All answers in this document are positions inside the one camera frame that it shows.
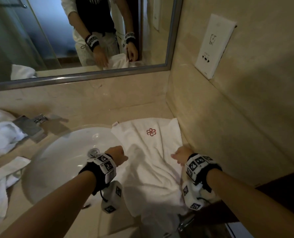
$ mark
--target mirror frame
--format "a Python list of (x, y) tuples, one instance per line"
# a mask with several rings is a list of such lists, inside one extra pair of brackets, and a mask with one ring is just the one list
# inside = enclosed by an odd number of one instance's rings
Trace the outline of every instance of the mirror frame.
[(109, 78), (109, 77), (116, 77), (116, 76), (126, 76), (126, 75), (142, 74), (142, 73), (168, 71), (171, 69), (182, 3), (183, 3), (183, 0), (174, 0), (173, 2), (170, 32), (169, 32), (168, 45), (167, 45), (166, 62), (163, 64), (149, 65), (149, 66), (135, 67), (135, 68), (126, 68), (126, 69), (124, 68), (124, 69), (113, 69), (113, 70), (95, 71), (95, 72), (87, 72), (87, 73), (69, 74), (69, 75), (63, 75), (63, 76), (50, 76), (50, 77), (42, 77), (42, 78), (0, 82), (0, 91), (15, 89), (15, 88), (27, 88), (27, 87), (43, 86), (43, 85), (58, 84), (58, 83), (76, 82), (76, 81), (83, 81), (83, 80), (90, 80), (90, 79)]

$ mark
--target wrist strap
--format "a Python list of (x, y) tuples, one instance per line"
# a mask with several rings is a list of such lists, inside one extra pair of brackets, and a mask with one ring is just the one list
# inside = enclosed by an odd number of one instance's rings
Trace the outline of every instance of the wrist strap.
[(211, 192), (212, 189), (206, 182), (206, 176), (211, 169), (217, 168), (222, 171), (222, 168), (209, 156), (200, 154), (192, 154), (189, 156), (185, 169), (188, 176), (193, 180), (194, 183), (201, 183), (203, 189)]
[(97, 36), (91, 34), (86, 37), (85, 43), (89, 46), (89, 49), (91, 49), (92, 52), (97, 45), (100, 45)]
[(125, 35), (126, 44), (128, 44), (129, 42), (135, 43), (135, 41), (136, 41), (135, 33), (133, 32), (126, 33)]
[(116, 176), (116, 164), (112, 156), (108, 154), (96, 154), (87, 160), (86, 166), (79, 172), (91, 171), (96, 177), (95, 195), (98, 191), (109, 186), (109, 183)]

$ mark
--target hand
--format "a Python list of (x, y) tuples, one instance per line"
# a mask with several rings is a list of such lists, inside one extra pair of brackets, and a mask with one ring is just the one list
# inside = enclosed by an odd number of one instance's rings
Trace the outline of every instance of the hand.
[(108, 59), (105, 55), (104, 50), (102, 49), (102, 47), (100, 45), (97, 45), (96, 47), (94, 47), (93, 57), (96, 62), (96, 65), (98, 65), (102, 68), (108, 67)]
[(128, 160), (128, 157), (124, 155), (124, 150), (121, 146), (109, 148), (105, 151), (105, 153), (113, 157), (113, 160), (117, 166), (120, 166), (122, 163)]
[(191, 154), (193, 154), (193, 150), (191, 148), (181, 146), (178, 150), (171, 155), (171, 158), (177, 160), (178, 164), (184, 166), (188, 161), (188, 158)]
[(138, 59), (138, 51), (135, 44), (133, 44), (132, 42), (129, 42), (127, 44), (127, 50), (128, 50), (129, 60), (132, 62), (136, 61)]

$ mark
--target black t-shirt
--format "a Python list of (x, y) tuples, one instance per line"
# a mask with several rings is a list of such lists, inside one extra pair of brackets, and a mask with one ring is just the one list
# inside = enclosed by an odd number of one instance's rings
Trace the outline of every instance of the black t-shirt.
[(75, 0), (78, 14), (87, 30), (115, 33), (108, 0)]

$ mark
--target chrome faucet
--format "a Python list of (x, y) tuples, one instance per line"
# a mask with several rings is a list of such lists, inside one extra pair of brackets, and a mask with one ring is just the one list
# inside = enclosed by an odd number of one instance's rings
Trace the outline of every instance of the chrome faucet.
[(28, 137), (34, 141), (35, 143), (40, 142), (44, 139), (47, 135), (44, 132), (44, 129), (39, 127), (40, 124), (49, 120), (43, 114), (40, 114), (33, 119), (30, 119), (26, 116), (20, 116), (13, 123), (22, 130)]

